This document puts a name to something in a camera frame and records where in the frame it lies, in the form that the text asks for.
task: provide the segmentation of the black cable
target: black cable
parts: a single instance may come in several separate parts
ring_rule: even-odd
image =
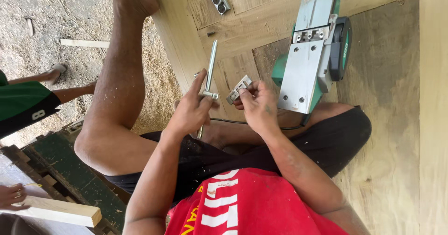
[[[229,123],[235,123],[235,124],[245,124],[247,125],[247,122],[243,122],[243,121],[234,121],[234,120],[228,120],[228,119],[222,119],[222,118],[211,118],[211,120],[216,120],[216,121],[224,121],[224,122],[229,122]],[[295,129],[299,129],[302,126],[294,126],[294,127],[280,127],[280,129],[282,130],[295,130]]]

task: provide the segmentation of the number 8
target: number 8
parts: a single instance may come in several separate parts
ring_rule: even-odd
[[[36,120],[38,118],[42,118],[43,116],[45,116],[45,111],[40,110],[39,112],[33,113],[32,118],[33,118],[33,120]]]

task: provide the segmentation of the sawdust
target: sawdust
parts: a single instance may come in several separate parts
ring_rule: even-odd
[[[25,19],[35,34],[25,32]],[[86,85],[98,78],[106,49],[61,46],[60,39],[110,41],[112,0],[2,0],[0,2],[0,68],[8,79],[32,76],[55,63],[69,69],[51,90]],[[151,18],[143,29],[143,68],[146,99],[133,131],[162,130],[172,115],[172,103],[182,96]],[[60,106],[60,112],[0,140],[25,146],[34,137],[58,130],[85,116],[92,96]]]

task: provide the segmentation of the green shorts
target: green shorts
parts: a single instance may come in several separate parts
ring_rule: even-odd
[[[37,81],[8,84],[0,70],[0,139],[56,113],[59,98]]]

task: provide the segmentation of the person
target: person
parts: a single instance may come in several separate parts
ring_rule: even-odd
[[[272,91],[257,81],[235,102],[249,125],[210,123],[213,102],[199,101],[202,70],[162,132],[133,134],[145,97],[143,21],[159,4],[112,3],[111,43],[75,152],[133,194],[125,234],[163,233],[174,205],[167,234],[367,233],[330,180],[370,136],[359,107],[321,103],[305,127],[282,132],[279,126],[297,126],[302,116],[277,112]],[[201,140],[189,135],[203,124]],[[241,155],[223,151],[242,146]]]
[[[0,70],[0,139],[58,112],[61,104],[93,94],[96,82],[55,91],[39,83],[54,85],[65,71],[64,65],[56,64],[39,75],[8,80]]]

